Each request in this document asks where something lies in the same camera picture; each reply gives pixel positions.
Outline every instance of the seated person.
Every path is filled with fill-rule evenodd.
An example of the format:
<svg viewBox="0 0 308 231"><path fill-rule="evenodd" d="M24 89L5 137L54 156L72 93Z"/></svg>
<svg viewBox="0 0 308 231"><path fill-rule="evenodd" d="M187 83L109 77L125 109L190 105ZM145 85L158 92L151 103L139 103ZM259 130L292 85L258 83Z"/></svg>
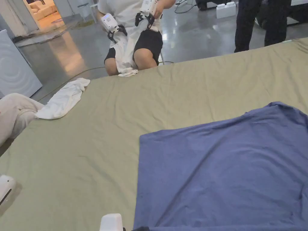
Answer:
<svg viewBox="0 0 308 231"><path fill-rule="evenodd" d="M138 28L135 26L135 18L140 12L143 0L99 0L97 18L101 23L101 18L110 13L114 16L118 24L122 24L127 32L134 33ZM140 37L135 41L133 50L133 60L138 70L144 70L158 66L158 58L163 47L162 35L160 33L160 16L164 9L169 9L175 0L159 0L155 12L155 22L150 30L141 32ZM118 75L116 64L116 50L111 47L105 59L106 71L109 75Z"/></svg>
<svg viewBox="0 0 308 231"><path fill-rule="evenodd" d="M0 99L0 147L8 138L15 139L43 106L17 93Z"/></svg>

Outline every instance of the leg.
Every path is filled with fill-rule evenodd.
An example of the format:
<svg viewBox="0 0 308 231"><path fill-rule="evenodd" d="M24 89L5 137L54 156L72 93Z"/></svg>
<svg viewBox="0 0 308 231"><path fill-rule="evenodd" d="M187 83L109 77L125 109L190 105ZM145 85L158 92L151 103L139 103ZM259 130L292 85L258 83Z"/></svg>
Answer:
<svg viewBox="0 0 308 231"><path fill-rule="evenodd" d="M287 35L287 16L291 0L269 0L264 45L283 42Z"/></svg>
<svg viewBox="0 0 308 231"><path fill-rule="evenodd" d="M261 3L262 0L239 0L234 52L249 50L254 20L260 10Z"/></svg>
<svg viewBox="0 0 308 231"><path fill-rule="evenodd" d="M105 60L105 68L109 76L118 75L118 69L116 67L116 59L109 58Z"/></svg>
<svg viewBox="0 0 308 231"><path fill-rule="evenodd" d="M145 30L141 33L134 50L134 61L139 70L158 66L158 58L163 48L160 32Z"/></svg>
<svg viewBox="0 0 308 231"><path fill-rule="evenodd" d="M150 50L141 48L134 53L135 63L138 70L145 70L152 67L157 67L156 61L153 59L153 54Z"/></svg>
<svg viewBox="0 0 308 231"><path fill-rule="evenodd" d="M109 76L118 75L118 68L116 67L116 53L114 48L110 48L105 58L105 68Z"/></svg>
<svg viewBox="0 0 308 231"><path fill-rule="evenodd" d="M20 94L10 94L0 100L0 146L12 136L19 135L24 127L15 127L16 121L22 110L31 111L35 114L44 105ZM24 118L26 125L34 118Z"/></svg>

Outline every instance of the white washing machine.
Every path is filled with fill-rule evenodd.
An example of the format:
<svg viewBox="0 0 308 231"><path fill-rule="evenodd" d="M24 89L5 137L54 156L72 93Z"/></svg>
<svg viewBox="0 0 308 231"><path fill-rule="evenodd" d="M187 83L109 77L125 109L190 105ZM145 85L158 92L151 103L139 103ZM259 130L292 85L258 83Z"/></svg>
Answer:
<svg viewBox="0 0 308 231"><path fill-rule="evenodd" d="M41 87L41 82L11 41L7 31L0 31L0 98L10 93L30 97Z"/></svg>

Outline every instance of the white t-shirt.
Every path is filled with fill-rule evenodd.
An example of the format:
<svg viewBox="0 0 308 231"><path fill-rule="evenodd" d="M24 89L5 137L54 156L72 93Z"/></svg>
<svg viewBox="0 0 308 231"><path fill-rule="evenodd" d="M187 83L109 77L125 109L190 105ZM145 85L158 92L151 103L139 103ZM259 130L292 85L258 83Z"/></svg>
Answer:
<svg viewBox="0 0 308 231"><path fill-rule="evenodd" d="M142 3L143 0L99 0L97 7L103 14L110 13L118 24L129 28L135 26L136 15L140 12ZM160 31L160 19L155 20L151 29Z"/></svg>

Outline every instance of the crumpled white cloth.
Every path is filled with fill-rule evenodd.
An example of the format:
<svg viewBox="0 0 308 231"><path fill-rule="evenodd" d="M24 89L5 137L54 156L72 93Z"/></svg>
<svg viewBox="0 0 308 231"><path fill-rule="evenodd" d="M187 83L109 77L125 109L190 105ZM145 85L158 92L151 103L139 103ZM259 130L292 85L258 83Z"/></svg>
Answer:
<svg viewBox="0 0 308 231"><path fill-rule="evenodd" d="M52 120L65 116L81 99L81 94L90 83L89 79L79 78L62 87L35 117Z"/></svg>
<svg viewBox="0 0 308 231"><path fill-rule="evenodd" d="M112 43L111 48L116 50L115 62L120 77L129 77L138 73L137 66L133 61L133 54L140 34L147 29L147 25L148 21L143 20L138 27L126 28L127 37L121 32L115 34L114 39L117 41L117 44ZM154 26L151 30L158 32L158 29Z"/></svg>

